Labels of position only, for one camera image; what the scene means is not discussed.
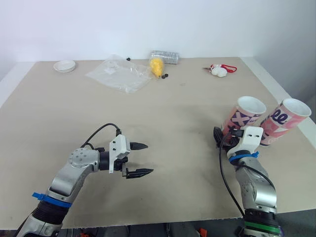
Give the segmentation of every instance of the table surface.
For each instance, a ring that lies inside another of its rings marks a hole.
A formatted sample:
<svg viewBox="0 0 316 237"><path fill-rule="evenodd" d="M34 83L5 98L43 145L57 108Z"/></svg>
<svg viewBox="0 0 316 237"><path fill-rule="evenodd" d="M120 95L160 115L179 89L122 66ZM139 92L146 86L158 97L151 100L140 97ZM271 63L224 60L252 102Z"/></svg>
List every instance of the table surface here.
<svg viewBox="0 0 316 237"><path fill-rule="evenodd" d="M101 61L77 63L66 74L54 71L54 62L36 63L0 108L0 229L16 229L38 203L32 193L45 193L71 151L107 122L117 124L131 141L149 146L132 151L128 167L154 172L131 180L120 172L90 174L64 227L240 216L220 175L213 127L243 95L263 101L268 112L277 106L242 60L181 59L166 65L167 79L153 79L133 94L85 76ZM238 70L214 77L201 69L212 63ZM92 142L108 147L114 133L105 129ZM316 151L303 133L296 128L258 150L277 190L278 212L316 208ZM234 168L226 159L224 170L241 203Z"/></svg>

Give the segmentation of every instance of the plastic bottle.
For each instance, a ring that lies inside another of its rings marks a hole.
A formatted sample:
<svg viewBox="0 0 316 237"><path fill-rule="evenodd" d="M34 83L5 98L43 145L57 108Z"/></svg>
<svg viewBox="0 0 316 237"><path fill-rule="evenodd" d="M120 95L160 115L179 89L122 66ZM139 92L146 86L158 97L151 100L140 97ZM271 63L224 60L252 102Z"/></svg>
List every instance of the plastic bottle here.
<svg viewBox="0 0 316 237"><path fill-rule="evenodd" d="M179 54L176 52L152 51L151 58L161 58L164 63L178 64Z"/></svg>

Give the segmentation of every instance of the yellow toy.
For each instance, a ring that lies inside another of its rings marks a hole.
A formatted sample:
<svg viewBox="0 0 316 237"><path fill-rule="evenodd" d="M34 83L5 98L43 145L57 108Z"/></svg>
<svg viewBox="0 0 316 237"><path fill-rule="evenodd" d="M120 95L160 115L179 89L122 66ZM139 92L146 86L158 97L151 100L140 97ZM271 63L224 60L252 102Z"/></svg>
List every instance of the yellow toy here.
<svg viewBox="0 0 316 237"><path fill-rule="evenodd" d="M152 68L153 74L156 75L156 77L160 78L162 76L163 72L163 61L161 58L153 58L149 62L149 66Z"/></svg>

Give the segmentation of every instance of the blue tape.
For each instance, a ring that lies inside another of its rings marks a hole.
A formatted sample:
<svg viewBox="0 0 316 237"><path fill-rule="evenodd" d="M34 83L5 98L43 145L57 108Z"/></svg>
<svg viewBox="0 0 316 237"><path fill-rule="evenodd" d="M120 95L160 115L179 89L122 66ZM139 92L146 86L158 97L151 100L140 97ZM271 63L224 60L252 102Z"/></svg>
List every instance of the blue tape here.
<svg viewBox="0 0 316 237"><path fill-rule="evenodd" d="M62 206L62 207L71 207L72 203L69 203L69 202L65 202L65 201L60 201L60 200L57 200L57 199L54 199L50 196L47 196L45 194L38 194L38 193L33 193L32 194L32 197L36 197L38 200L40 201L47 201L51 204L54 204L56 206Z"/></svg>
<svg viewBox="0 0 316 237"><path fill-rule="evenodd" d="M255 152L255 153L252 153L252 154L237 155L237 156L234 156L234 157L230 157L229 158L229 162L232 163L233 160L244 158L244 157L255 157L255 158L258 158L258 155L259 155L259 152Z"/></svg>

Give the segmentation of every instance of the pink paper cup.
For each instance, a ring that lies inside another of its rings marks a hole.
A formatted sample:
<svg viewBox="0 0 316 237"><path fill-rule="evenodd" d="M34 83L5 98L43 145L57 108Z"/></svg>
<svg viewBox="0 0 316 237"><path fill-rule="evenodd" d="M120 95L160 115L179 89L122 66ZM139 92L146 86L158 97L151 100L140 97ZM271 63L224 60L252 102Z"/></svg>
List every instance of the pink paper cup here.
<svg viewBox="0 0 316 237"><path fill-rule="evenodd" d="M260 124L263 135L260 145L268 146L288 133L312 114L311 109L297 99L284 99Z"/></svg>
<svg viewBox="0 0 316 237"><path fill-rule="evenodd" d="M267 110L264 103L251 96L238 98L237 104L221 126L226 135L230 129L240 129L245 125L252 125Z"/></svg>

